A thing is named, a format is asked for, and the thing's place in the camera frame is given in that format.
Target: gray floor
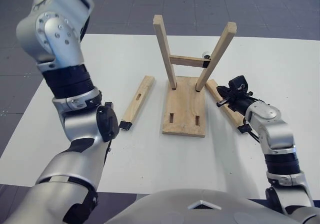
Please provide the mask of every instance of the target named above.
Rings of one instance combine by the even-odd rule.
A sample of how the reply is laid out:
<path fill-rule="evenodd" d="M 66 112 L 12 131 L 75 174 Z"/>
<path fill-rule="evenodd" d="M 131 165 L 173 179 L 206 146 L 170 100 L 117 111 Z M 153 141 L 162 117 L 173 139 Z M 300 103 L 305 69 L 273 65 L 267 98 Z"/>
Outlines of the gray floor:
<path fill-rule="evenodd" d="M 94 0 L 88 33 L 153 35 L 162 14 L 168 35 L 219 36 L 227 21 L 237 36 L 320 40 L 320 0 Z M 15 29 L 32 0 L 0 0 L 0 156 L 42 77 L 17 43 Z M 28 188 L 0 187 L 0 223 Z M 132 194 L 102 193 L 87 223 L 105 221 L 135 200 Z"/>

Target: mortise slot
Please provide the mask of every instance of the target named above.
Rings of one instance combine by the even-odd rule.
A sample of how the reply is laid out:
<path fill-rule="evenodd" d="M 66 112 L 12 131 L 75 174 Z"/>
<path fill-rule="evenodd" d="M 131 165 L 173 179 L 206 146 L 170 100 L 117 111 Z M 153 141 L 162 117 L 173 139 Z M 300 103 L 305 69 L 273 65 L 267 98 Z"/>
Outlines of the mortise slot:
<path fill-rule="evenodd" d="M 173 113 L 170 113 L 170 123 L 173 123 L 174 121 L 174 114 Z"/>
<path fill-rule="evenodd" d="M 137 95 L 137 97 L 136 97 L 136 99 L 135 99 L 135 100 L 139 100 L 139 99 L 140 99 L 140 97 L 141 97 L 141 94 L 139 93 L 139 94 Z"/>
<path fill-rule="evenodd" d="M 195 124 L 196 124 L 197 126 L 200 126 L 200 116 L 199 116 L 199 115 L 196 115 L 196 116 L 195 116 L 195 120 L 196 120 L 196 121 L 195 121 L 195 122 L 196 122 Z"/>

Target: white table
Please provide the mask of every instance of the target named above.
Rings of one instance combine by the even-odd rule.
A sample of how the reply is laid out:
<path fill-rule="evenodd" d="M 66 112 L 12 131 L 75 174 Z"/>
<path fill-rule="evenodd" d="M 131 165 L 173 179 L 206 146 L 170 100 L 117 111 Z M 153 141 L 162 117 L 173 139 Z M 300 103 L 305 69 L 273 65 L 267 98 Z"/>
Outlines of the white table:
<path fill-rule="evenodd" d="M 200 57 L 218 37 L 169 36 L 172 54 Z M 236 37 L 212 77 L 226 85 L 245 75 L 254 96 L 278 107 L 295 135 L 300 167 L 314 199 L 320 199 L 319 50 L 306 40 Z M 163 135 L 167 76 L 155 36 L 86 35 L 86 66 L 104 101 L 120 120 L 144 75 L 155 83 L 138 119 L 112 142 L 98 191 L 153 193 L 172 188 L 218 189 L 265 198 L 264 157 L 241 135 L 206 92 L 205 138 Z M 175 66 L 176 75 L 201 68 Z M 69 146 L 43 81 L 0 159 L 0 183 L 32 186 L 48 162 Z"/>

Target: robotic arm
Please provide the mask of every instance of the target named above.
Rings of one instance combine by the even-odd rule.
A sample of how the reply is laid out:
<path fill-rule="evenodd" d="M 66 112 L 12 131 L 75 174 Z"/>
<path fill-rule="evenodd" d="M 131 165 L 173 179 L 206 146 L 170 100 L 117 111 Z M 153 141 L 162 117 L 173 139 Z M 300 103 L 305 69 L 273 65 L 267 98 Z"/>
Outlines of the robotic arm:
<path fill-rule="evenodd" d="M 119 127 L 112 102 L 101 104 L 80 48 L 93 7 L 92 0 L 33 0 L 16 29 L 52 90 L 70 147 L 51 160 L 7 223 L 83 223 L 97 205 L 96 190 Z"/>
<path fill-rule="evenodd" d="M 248 92 L 244 76 L 230 80 L 229 88 L 218 86 L 217 90 L 223 97 L 217 106 L 228 103 L 258 133 L 258 136 L 249 134 L 260 142 L 265 157 L 266 176 L 271 184 L 265 194 L 270 207 L 299 223 L 320 223 L 320 209 L 314 207 L 304 172 L 299 167 L 292 131 L 282 120 L 280 110 L 251 97 L 253 93 Z"/>

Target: wood grain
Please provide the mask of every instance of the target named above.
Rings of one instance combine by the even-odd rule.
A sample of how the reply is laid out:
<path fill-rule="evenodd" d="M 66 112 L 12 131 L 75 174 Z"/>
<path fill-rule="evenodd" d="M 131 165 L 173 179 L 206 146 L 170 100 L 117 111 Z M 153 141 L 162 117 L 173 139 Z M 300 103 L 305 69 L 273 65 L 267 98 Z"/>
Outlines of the wood grain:
<path fill-rule="evenodd" d="M 123 115 L 122 121 L 130 123 L 134 122 L 154 81 L 154 76 L 145 76 L 143 78 L 138 90 L 136 91 L 133 99 L 131 100 L 130 105 L 128 106 L 126 112 Z"/>
<path fill-rule="evenodd" d="M 171 85 L 172 89 L 176 88 L 176 76 L 175 76 L 175 71 L 174 67 L 172 66 L 170 62 L 170 49 L 169 49 L 169 44 L 168 44 L 168 39 L 166 35 L 166 29 L 165 29 L 165 24 L 163 22 L 162 15 L 155 15 L 153 18 L 153 27 L 154 31 L 156 33 L 156 38 L 158 39 L 160 51 L 162 54 L 166 74 L 168 75 L 168 79 Z"/>
<path fill-rule="evenodd" d="M 228 22 L 225 26 L 220 39 L 218 40 L 218 43 L 216 47 L 214 48 L 212 54 L 211 54 L 211 61 L 206 69 L 204 69 L 196 82 L 196 90 L 200 91 L 207 80 L 209 79 L 212 71 L 217 66 L 219 60 L 221 59 L 222 55 L 226 51 L 227 47 L 229 46 L 231 40 L 235 36 L 237 32 L 237 25 L 234 22 Z"/>
<path fill-rule="evenodd" d="M 218 84 L 216 83 L 215 80 L 208 80 L 205 85 L 206 85 L 205 87 L 209 90 L 210 94 L 214 97 L 214 99 L 217 102 L 222 100 L 221 95 L 217 91 Z M 222 105 L 220 109 L 222 109 L 226 113 L 226 115 L 230 118 L 231 122 L 236 128 L 244 124 L 243 123 L 244 116 L 241 115 L 239 112 L 235 112 L 229 109 L 227 104 Z"/>
<path fill-rule="evenodd" d="M 197 77 L 177 77 L 177 88 L 168 87 L 163 117 L 163 134 L 204 137 L 205 91 L 197 92 Z"/>
<path fill-rule="evenodd" d="M 173 65 L 185 65 L 185 66 L 193 66 L 193 67 L 203 67 L 204 61 L 210 61 L 208 59 L 195 58 L 195 57 L 187 57 L 187 56 L 178 56 L 178 55 L 170 55 L 170 61 Z"/>

